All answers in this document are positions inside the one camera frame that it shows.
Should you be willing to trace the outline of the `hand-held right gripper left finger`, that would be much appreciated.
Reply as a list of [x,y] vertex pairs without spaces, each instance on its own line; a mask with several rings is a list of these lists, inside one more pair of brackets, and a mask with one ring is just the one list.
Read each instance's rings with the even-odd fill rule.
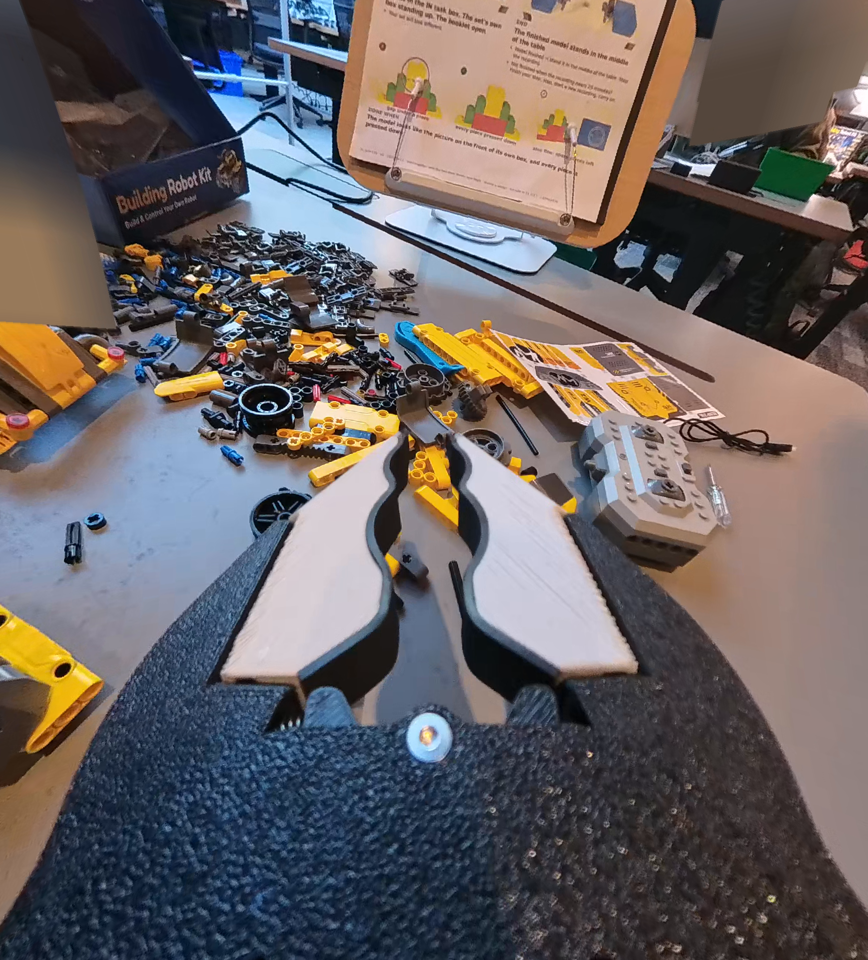
[[304,506],[248,606],[220,680],[361,700],[392,670],[398,619],[386,553],[407,484],[404,433],[376,446]]

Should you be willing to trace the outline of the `pile of grey bricks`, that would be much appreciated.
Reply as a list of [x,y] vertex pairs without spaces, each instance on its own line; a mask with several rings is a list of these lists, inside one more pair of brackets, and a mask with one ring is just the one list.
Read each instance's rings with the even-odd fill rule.
[[[380,311],[366,325],[318,328],[308,317],[296,325],[244,310],[236,312],[210,297],[217,277],[195,254],[195,242],[200,238],[185,236],[155,248],[131,244],[101,253],[117,329],[154,330],[148,341],[117,342],[117,347],[133,356],[137,382],[154,388],[166,380],[217,371],[224,378],[223,390],[185,402],[196,400],[203,402],[203,407],[222,411],[235,421],[239,438],[247,435],[256,442],[275,439],[276,433],[250,436],[242,426],[238,395],[258,383],[279,384],[303,404],[303,415],[287,429],[320,427],[328,434],[377,443],[370,433],[345,429],[342,420],[327,419],[311,427],[308,415],[318,401],[396,414],[397,399],[408,390],[404,368],[422,363],[395,341],[394,327],[400,321],[413,323],[415,317]],[[460,373],[449,377],[447,398],[428,403],[447,426],[457,416],[449,403],[459,378]]]

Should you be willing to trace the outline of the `yellow frame brick with pins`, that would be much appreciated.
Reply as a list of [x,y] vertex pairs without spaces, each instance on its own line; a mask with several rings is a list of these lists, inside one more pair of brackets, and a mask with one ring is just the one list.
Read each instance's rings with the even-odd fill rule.
[[0,605],[0,770],[46,748],[100,693],[103,680]]

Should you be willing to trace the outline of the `yellow black brick vehicle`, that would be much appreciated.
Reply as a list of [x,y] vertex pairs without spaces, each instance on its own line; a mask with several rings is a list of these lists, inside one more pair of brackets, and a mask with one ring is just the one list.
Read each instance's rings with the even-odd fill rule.
[[31,438],[125,362],[125,352],[103,337],[0,322],[0,454]]

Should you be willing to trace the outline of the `grey desk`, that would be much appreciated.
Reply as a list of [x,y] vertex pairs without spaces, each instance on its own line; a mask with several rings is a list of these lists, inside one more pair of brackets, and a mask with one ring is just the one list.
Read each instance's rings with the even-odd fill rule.
[[[823,369],[554,261],[494,279],[380,228],[365,213],[257,174],[245,201],[188,227],[238,220],[341,242],[379,269],[416,274],[423,322],[489,319],[543,342],[629,340],[662,358],[726,416],[795,451],[756,457],[705,444],[732,525],[673,574],[651,575],[718,643],[787,755],[824,841],[868,907],[868,394]],[[40,856],[107,709],[180,613],[251,543],[248,512],[307,462],[224,461],[200,438],[200,406],[167,405],[129,369],[0,457],[0,602],[105,681],[55,748],[0,786],[0,920]],[[103,513],[91,532],[83,519]],[[63,562],[82,526],[82,563]]]

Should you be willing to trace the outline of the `black toy wheel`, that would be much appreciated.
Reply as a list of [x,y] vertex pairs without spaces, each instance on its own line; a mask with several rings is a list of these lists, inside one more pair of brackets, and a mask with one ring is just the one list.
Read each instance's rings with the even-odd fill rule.
[[258,539],[273,524],[287,522],[311,499],[311,494],[285,486],[265,495],[249,514],[248,522],[252,535]]

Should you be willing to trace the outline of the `grey remote controller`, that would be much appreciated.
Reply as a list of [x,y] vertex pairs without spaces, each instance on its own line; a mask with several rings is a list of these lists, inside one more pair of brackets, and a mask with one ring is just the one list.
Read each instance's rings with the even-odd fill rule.
[[585,427],[578,451],[592,490],[576,514],[637,563],[672,572],[708,546],[717,516],[674,429],[605,412]]

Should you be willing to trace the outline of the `yellow and black panel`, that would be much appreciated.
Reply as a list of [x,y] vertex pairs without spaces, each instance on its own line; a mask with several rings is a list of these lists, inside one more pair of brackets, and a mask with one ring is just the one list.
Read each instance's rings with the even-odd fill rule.
[[386,410],[336,401],[315,403],[308,415],[308,425],[320,426],[329,420],[341,420],[345,429],[370,433],[379,442],[395,436],[400,429],[399,417]]

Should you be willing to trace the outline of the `black toothed wheel hub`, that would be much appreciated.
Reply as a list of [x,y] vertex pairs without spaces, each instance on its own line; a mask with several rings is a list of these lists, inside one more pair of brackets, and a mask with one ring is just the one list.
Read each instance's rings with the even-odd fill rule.
[[275,383],[248,386],[238,395],[242,426],[252,437],[273,435],[280,428],[293,428],[303,415],[303,404],[290,389]]

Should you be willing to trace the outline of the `yellow grey sticker sheet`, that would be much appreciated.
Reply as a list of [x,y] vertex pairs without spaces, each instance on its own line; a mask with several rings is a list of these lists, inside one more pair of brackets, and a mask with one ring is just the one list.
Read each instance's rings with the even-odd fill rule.
[[585,426],[615,411],[653,422],[712,422],[723,413],[634,342],[553,344],[496,331],[560,411]]

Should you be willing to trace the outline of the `stack of yellow holed panels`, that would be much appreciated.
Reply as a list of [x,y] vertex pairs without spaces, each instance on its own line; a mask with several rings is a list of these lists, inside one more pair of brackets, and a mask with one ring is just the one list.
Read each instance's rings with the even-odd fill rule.
[[413,326],[413,334],[441,359],[461,366],[460,375],[466,380],[489,387],[503,384],[526,400],[543,391],[524,364],[494,335],[488,320],[483,321],[480,331],[450,334],[433,323],[423,323]]

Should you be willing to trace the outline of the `yellow curved panel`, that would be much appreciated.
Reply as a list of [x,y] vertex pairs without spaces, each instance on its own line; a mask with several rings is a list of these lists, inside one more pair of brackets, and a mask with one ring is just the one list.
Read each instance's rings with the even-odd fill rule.
[[224,378],[218,371],[210,370],[198,374],[166,380],[154,387],[154,394],[169,402],[192,400],[212,391],[224,389]]

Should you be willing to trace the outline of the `dark blue cardboard box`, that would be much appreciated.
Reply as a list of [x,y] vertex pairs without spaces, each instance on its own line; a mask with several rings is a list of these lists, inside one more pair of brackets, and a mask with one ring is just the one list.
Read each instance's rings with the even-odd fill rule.
[[97,240],[151,241],[248,191],[240,138],[140,1],[22,1]]

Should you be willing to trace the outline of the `small black box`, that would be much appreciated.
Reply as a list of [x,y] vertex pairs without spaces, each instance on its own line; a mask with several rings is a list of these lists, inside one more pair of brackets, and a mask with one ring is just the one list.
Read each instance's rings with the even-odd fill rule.
[[720,159],[707,179],[710,186],[741,195],[749,195],[761,176],[759,167]]

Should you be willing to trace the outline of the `background office chair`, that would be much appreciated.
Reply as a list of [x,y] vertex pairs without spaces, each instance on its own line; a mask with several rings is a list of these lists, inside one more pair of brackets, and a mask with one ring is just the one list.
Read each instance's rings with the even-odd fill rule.
[[310,114],[319,126],[328,126],[329,117],[320,110],[327,101],[320,94],[313,95],[317,99],[316,102],[305,99],[301,87],[293,79],[288,55],[272,51],[270,47],[255,42],[252,45],[251,61],[254,66],[263,70],[266,93],[260,105],[264,111],[272,111],[284,106],[288,110],[288,118],[294,129],[303,129],[303,113]]

